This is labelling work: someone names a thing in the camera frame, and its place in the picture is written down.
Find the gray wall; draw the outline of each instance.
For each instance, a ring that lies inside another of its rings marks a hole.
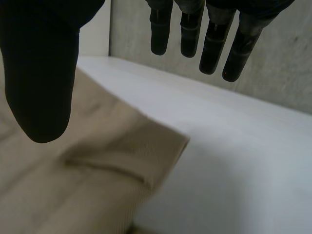
[[[181,12],[176,4],[167,52],[161,57],[153,55],[150,51],[149,14],[145,0],[112,0],[112,56],[312,114],[311,0],[296,0],[264,29],[235,83],[224,81],[221,74],[238,26],[238,14],[219,66],[211,76],[200,73],[198,69],[208,26],[207,10],[194,58],[185,58],[180,53]]]

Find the khaki cloth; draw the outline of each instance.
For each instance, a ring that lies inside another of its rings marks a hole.
[[[168,175],[187,137],[77,70],[66,132],[36,144],[16,124],[0,78],[0,233],[127,233],[136,209]]]

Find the white surface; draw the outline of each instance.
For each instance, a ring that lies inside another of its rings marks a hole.
[[[80,30],[79,55],[108,56],[111,0],[106,0],[94,18]]]
[[[116,58],[78,66],[191,137],[137,223],[161,234],[312,233],[311,116]]]

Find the concrete wall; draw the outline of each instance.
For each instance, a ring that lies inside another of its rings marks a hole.
[[[264,29],[240,79],[233,84],[224,81],[221,73],[238,26],[238,15],[216,72],[207,76],[198,69],[209,20],[207,10],[194,58],[180,53],[181,12],[176,4],[168,50],[161,57],[153,55],[149,14],[145,0],[112,0],[112,56],[312,114],[311,0],[296,0]]]
[[[108,56],[111,0],[106,0],[94,18],[80,30],[80,56]]]

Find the gloved finger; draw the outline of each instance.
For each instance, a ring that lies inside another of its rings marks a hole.
[[[192,58],[196,54],[200,34],[201,19],[204,12],[205,0],[175,0],[181,17],[181,54]]]
[[[151,50],[163,55],[167,50],[173,0],[146,0],[151,8]]]
[[[71,112],[79,29],[104,0],[0,0],[5,95],[35,142],[65,131]]]
[[[223,1],[226,4],[220,5],[221,8],[211,5],[209,2],[208,0],[207,8],[210,20],[199,69],[202,73],[211,75],[218,65],[236,8],[231,3],[227,4],[226,1]]]
[[[262,29],[294,0],[244,0],[239,5],[239,27],[223,69],[226,81],[236,81],[256,44]]]

